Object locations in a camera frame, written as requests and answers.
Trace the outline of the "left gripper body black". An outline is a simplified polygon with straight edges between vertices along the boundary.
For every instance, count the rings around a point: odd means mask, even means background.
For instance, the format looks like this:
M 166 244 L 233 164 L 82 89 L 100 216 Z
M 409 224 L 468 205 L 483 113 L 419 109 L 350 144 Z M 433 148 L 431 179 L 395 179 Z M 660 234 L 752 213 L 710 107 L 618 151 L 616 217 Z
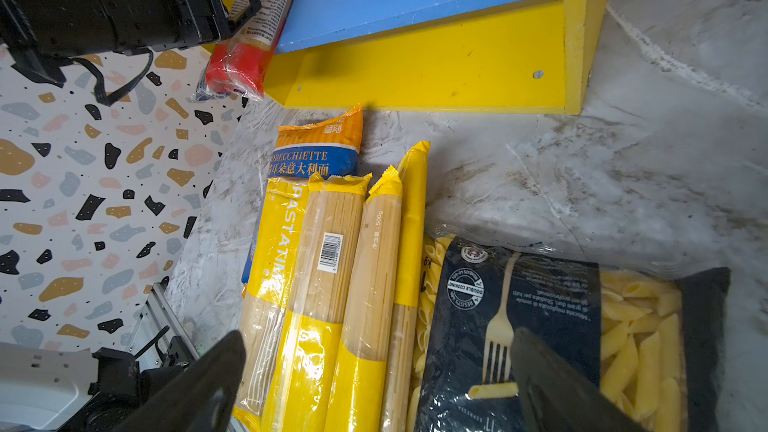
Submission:
M 222 0 L 1 0 L 1 43 L 13 69 L 57 87 L 63 67 L 81 56 L 184 49 L 230 35 Z

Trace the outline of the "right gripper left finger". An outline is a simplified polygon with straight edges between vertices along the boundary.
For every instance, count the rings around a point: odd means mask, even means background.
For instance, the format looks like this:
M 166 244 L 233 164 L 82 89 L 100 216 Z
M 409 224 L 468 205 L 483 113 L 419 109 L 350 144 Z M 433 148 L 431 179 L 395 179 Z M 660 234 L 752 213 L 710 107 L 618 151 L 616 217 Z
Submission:
M 141 406 L 116 431 L 224 431 L 230 421 L 246 361 L 242 334 L 231 331 L 186 367 L 139 375 Z

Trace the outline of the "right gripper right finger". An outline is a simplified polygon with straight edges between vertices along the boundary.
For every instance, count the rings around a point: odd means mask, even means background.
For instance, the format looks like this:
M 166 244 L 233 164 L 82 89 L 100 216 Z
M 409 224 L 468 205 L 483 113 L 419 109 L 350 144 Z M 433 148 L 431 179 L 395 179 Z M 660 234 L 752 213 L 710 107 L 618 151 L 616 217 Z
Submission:
M 511 365 L 529 431 L 643 431 L 526 328 L 515 333 Z

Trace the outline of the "red spaghetti pack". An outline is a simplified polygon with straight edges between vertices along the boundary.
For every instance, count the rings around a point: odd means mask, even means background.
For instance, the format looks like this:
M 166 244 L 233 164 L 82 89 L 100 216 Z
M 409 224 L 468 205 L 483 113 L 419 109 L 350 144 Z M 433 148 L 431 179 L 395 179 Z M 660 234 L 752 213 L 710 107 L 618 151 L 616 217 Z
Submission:
M 264 96 L 265 78 L 293 0 L 260 0 L 255 16 L 217 44 L 197 85 L 195 101 L 238 94 Z

